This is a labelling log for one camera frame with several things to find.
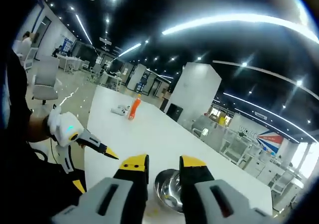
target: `metal bowl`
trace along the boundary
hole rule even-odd
[[[154,189],[159,201],[165,207],[183,213],[178,170],[166,169],[161,171],[155,178]]]

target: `office floor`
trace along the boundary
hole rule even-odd
[[[36,74],[37,62],[35,61],[33,67],[28,70],[27,78],[29,84],[32,83],[32,77]],[[32,87],[28,86],[26,92],[26,102],[30,109],[33,109],[33,115],[37,117],[44,117],[48,115],[49,111],[52,109],[53,104],[61,105],[62,112],[71,112],[77,116],[81,124],[86,127],[89,119],[90,108],[94,96],[96,84],[88,81],[90,73],[86,71],[75,71],[74,74],[65,73],[62,69],[58,70],[57,79],[59,80],[59,97],[54,101],[47,101],[46,105],[42,105],[40,100],[32,100]],[[132,97],[137,97],[137,93],[128,90],[125,86],[120,86],[120,92]],[[162,99],[154,96],[142,95],[142,101],[153,104],[160,107]],[[49,162],[55,163],[54,158],[51,153],[50,139],[42,141],[43,145],[49,148]],[[52,140],[53,154],[55,159],[58,155],[55,151],[56,143]],[[72,144],[71,155],[73,164],[76,168],[84,170],[84,150],[76,143]]]

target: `desk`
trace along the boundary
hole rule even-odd
[[[116,91],[118,91],[119,82],[122,81],[121,77],[112,76],[112,75],[108,74],[106,71],[104,71],[103,74],[102,74],[102,77],[100,79],[100,85],[105,85],[109,77],[111,79],[115,79],[116,80]]]
[[[93,149],[85,148],[85,179],[88,189],[105,177],[113,177],[128,157],[146,153],[150,156],[150,183],[145,223],[185,223],[183,215],[160,209],[154,195],[156,175],[165,169],[179,169],[179,157],[185,154],[203,160],[214,178],[225,180],[246,196],[251,208],[259,208],[272,215],[269,187],[229,162],[155,106],[142,101],[134,120],[110,112],[111,108],[130,105],[132,101],[132,97],[113,90],[101,86],[96,88],[87,127],[112,148],[120,160],[107,158]]]

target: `white pillar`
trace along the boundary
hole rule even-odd
[[[130,90],[135,89],[136,84],[141,81],[141,78],[144,74],[145,69],[146,69],[146,66],[143,66],[142,64],[139,64],[137,66],[137,68],[134,71],[134,74],[132,75],[128,83],[128,86],[127,86],[128,89]]]
[[[178,123],[197,119],[208,111],[220,82],[220,76],[211,65],[188,62],[164,112],[167,112],[170,104],[175,104],[183,108]]]

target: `black ceiling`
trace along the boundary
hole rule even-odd
[[[238,107],[251,112],[252,107],[223,95],[235,95],[285,117],[306,131],[319,129],[319,101],[295,85],[274,76],[235,66],[215,64],[213,60],[242,63],[262,68],[303,85],[319,94],[319,64],[309,54],[295,32],[266,23],[223,22],[162,35],[161,32],[192,19],[227,12],[257,13],[281,17],[272,0],[46,0],[62,17],[70,30],[83,42],[88,40],[75,13],[85,26],[93,45],[104,46],[99,37],[112,42],[110,53],[118,53],[141,43],[141,47],[121,57],[133,64],[145,64],[166,76],[178,77],[182,66],[195,62],[212,64],[221,76],[218,96],[229,109]],[[318,26],[318,17],[314,16]],[[272,117],[272,125],[289,135],[301,134],[287,122]]]

